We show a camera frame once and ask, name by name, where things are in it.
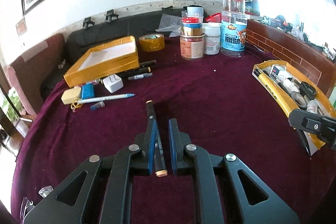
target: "tape roll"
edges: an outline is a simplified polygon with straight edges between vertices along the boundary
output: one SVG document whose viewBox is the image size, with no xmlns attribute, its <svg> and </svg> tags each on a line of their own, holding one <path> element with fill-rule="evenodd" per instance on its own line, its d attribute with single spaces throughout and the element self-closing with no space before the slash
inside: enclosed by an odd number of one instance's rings
<svg viewBox="0 0 336 224">
<path fill-rule="evenodd" d="M 291 97 L 301 109 L 307 108 L 307 101 L 304 99 L 304 97 L 299 92 L 292 91 Z"/>
<path fill-rule="evenodd" d="M 156 52 L 165 48 L 165 38 L 160 33 L 144 35 L 139 41 L 144 52 Z"/>
</svg>

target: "blue eraser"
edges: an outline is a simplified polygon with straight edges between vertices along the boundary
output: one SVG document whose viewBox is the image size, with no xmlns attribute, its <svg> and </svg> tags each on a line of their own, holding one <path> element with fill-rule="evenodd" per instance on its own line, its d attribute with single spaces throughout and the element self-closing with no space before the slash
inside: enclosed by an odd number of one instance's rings
<svg viewBox="0 0 336 224">
<path fill-rule="evenodd" d="M 93 91 L 93 84 L 89 83 L 82 86 L 82 99 L 89 99 L 95 96 L 95 92 Z"/>
</svg>

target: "white paper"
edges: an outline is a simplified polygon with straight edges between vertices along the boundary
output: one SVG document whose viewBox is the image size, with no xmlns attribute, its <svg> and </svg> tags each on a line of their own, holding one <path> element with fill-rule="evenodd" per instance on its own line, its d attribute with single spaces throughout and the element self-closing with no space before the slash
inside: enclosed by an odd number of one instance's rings
<svg viewBox="0 0 336 224">
<path fill-rule="evenodd" d="M 304 134 L 305 134 L 306 139 L 308 141 L 308 145 L 309 145 L 309 149 L 310 149 L 310 155 L 312 156 L 318 149 L 314 145 L 314 143 L 312 142 L 312 140 L 311 140 L 310 136 L 308 135 L 308 133 L 304 131 Z"/>
<path fill-rule="evenodd" d="M 126 54 L 135 52 L 135 42 L 130 42 L 111 48 L 101 50 L 99 52 L 91 52 L 88 58 L 83 62 L 78 70 L 83 70 L 99 63 L 121 57 Z"/>
</svg>

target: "black marker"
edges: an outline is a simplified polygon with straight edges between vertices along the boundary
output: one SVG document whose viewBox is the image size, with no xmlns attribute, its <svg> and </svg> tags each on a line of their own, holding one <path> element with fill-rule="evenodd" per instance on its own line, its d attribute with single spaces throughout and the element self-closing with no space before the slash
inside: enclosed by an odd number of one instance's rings
<svg viewBox="0 0 336 224">
<path fill-rule="evenodd" d="M 142 62 L 142 63 L 139 64 L 139 68 L 146 68 L 146 67 L 150 67 L 150 66 L 154 66 L 154 65 L 156 65 L 156 60 Z"/>
<path fill-rule="evenodd" d="M 138 80 L 138 79 L 143 79 L 143 78 L 147 78 L 147 77 L 151 77 L 153 76 L 153 73 L 143 73 L 141 75 L 134 75 L 134 76 L 130 76 L 128 77 L 128 80 Z"/>
<path fill-rule="evenodd" d="M 120 78 L 125 79 L 125 78 L 130 77 L 130 76 L 140 75 L 140 74 L 149 73 L 149 72 L 151 72 L 151 68 L 150 67 L 145 67 L 145 68 L 125 70 L 125 71 L 117 73 L 117 75 Z"/>
</svg>

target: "table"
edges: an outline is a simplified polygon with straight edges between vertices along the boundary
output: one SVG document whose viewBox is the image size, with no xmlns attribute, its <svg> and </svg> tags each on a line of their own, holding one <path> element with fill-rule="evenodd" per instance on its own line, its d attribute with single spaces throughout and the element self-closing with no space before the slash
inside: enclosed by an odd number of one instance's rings
<svg viewBox="0 0 336 224">
<path fill-rule="evenodd" d="M 145 103 L 153 100 L 169 175 L 136 177 L 132 223 L 192 223 L 192 179 L 175 177 L 170 166 L 168 120 L 209 153 L 236 154 L 299 216 L 301 221 L 320 202 L 335 176 L 335 156 L 327 147 L 312 160 L 287 117 L 252 76 L 253 65 L 270 54 L 247 46 L 242 58 L 222 54 L 187 61 L 178 38 L 164 50 L 142 52 L 140 62 L 156 59 L 153 77 L 124 81 L 117 93 L 135 97 L 105 102 L 95 111 L 84 105 L 73 113 L 61 102 L 67 88 L 60 82 L 44 103 L 17 157 L 11 210 L 18 220 L 22 198 L 36 204 L 38 190 L 57 186 L 91 155 L 106 157 L 132 144 L 147 127 Z M 109 92 L 100 85 L 97 96 Z"/>
</svg>

